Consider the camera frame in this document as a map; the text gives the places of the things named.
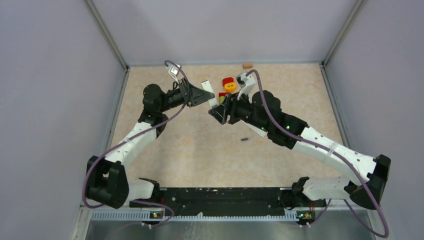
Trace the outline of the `white rectangular stick device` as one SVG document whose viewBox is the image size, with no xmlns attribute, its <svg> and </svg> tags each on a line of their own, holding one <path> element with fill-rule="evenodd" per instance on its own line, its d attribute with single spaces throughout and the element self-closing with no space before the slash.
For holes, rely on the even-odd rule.
<svg viewBox="0 0 424 240">
<path fill-rule="evenodd" d="M 214 90 L 213 90 L 213 87 L 212 87 L 210 81 L 206 80 L 206 81 L 201 82 L 201 87 L 202 87 L 203 90 L 205 90 L 205 91 L 207 91 L 207 92 L 209 92 L 213 95 L 213 97 L 208 100 L 210 108 L 217 106 L 219 104 L 219 102 L 217 101 L 217 98 L 215 96 L 215 93 L 214 93 Z"/>
</svg>

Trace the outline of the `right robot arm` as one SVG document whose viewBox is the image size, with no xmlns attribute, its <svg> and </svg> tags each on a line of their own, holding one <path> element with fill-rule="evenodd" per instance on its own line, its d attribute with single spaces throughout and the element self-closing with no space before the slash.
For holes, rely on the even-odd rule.
<svg viewBox="0 0 424 240">
<path fill-rule="evenodd" d="M 220 124 L 243 121 L 266 132 L 274 144 L 310 155 L 342 174 L 341 177 L 302 177 L 293 184 L 293 200 L 299 206 L 321 199 L 350 199 L 356 205 L 375 210 L 386 187 L 391 159 L 380 154 L 358 153 L 331 140 L 300 118 L 284 113 L 281 101 L 271 92 L 229 94 L 208 114 Z"/>
</svg>

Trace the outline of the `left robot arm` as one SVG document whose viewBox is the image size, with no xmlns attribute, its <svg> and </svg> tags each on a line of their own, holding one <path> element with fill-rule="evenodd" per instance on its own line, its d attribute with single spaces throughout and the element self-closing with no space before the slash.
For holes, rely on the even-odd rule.
<svg viewBox="0 0 424 240">
<path fill-rule="evenodd" d="M 147 206 L 160 202 L 156 182 L 140 178 L 132 183 L 127 179 L 127 170 L 139 154 L 156 140 L 175 116 L 165 112 L 176 107 L 195 107 L 214 101 L 215 94 L 210 82 L 201 83 L 201 88 L 192 85 L 186 78 L 176 80 L 173 88 L 162 91 L 159 85 L 149 84 L 143 90 L 143 111 L 132 130 L 114 147 L 101 156 L 92 156 L 86 167 L 82 187 L 82 201 L 90 209 L 88 200 L 98 202 L 98 207 L 121 208 L 125 203 L 141 199 Z"/>
</svg>

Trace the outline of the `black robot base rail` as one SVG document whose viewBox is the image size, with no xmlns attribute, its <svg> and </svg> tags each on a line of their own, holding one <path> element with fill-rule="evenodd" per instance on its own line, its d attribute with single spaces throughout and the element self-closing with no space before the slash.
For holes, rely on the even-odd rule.
<svg viewBox="0 0 424 240">
<path fill-rule="evenodd" d="M 287 187 L 169 187 L 155 190 L 149 199 L 131 201 L 131 208 L 147 203 L 170 207 L 176 217 L 262 217 L 283 216 L 295 208 L 325 207 L 326 200 L 311 201 Z"/>
</svg>

